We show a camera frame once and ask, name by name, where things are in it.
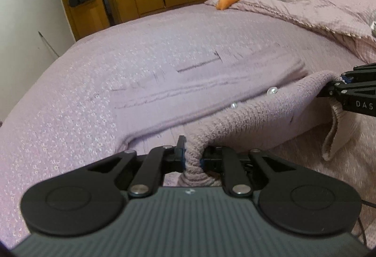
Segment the thin metal rod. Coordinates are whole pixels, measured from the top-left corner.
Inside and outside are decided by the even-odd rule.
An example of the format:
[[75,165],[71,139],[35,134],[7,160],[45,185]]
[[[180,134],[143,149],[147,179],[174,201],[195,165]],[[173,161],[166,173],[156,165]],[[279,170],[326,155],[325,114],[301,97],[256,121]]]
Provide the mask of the thin metal rod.
[[60,58],[60,55],[57,53],[57,51],[51,46],[51,44],[48,42],[48,40],[43,36],[43,34],[38,31],[38,35],[41,38],[42,42],[47,46],[47,48],[56,56],[56,58]]

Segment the lilac knitted sweater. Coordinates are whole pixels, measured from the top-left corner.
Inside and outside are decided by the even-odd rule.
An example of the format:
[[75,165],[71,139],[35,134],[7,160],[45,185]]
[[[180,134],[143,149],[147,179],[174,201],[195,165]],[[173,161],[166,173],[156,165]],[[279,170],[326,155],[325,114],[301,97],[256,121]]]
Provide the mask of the lilac knitted sweater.
[[187,138],[183,185],[217,185],[199,167],[208,145],[267,149],[350,183],[375,200],[375,119],[348,113],[318,93],[339,73],[361,64],[346,49],[319,52],[269,45],[219,47],[177,64],[126,68],[130,81],[110,94],[114,148],[146,151]]

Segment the pink checked quilt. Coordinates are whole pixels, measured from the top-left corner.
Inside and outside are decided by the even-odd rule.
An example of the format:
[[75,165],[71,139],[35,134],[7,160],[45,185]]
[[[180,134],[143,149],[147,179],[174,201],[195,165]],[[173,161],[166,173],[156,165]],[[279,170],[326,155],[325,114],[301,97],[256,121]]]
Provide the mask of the pink checked quilt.
[[240,0],[230,8],[268,15],[331,37],[375,62],[375,0]]

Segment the pink floral bedspread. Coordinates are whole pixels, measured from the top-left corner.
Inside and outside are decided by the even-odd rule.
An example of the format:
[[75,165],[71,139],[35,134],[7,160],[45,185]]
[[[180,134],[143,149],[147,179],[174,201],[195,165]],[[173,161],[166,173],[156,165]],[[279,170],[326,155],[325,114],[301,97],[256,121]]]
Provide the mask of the pink floral bedspread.
[[29,232],[19,203],[32,185],[109,157],[123,147],[110,93],[161,69],[194,66],[221,50],[300,58],[311,73],[360,65],[331,37],[249,11],[201,4],[111,27],[76,42],[23,96],[1,127],[1,241]]

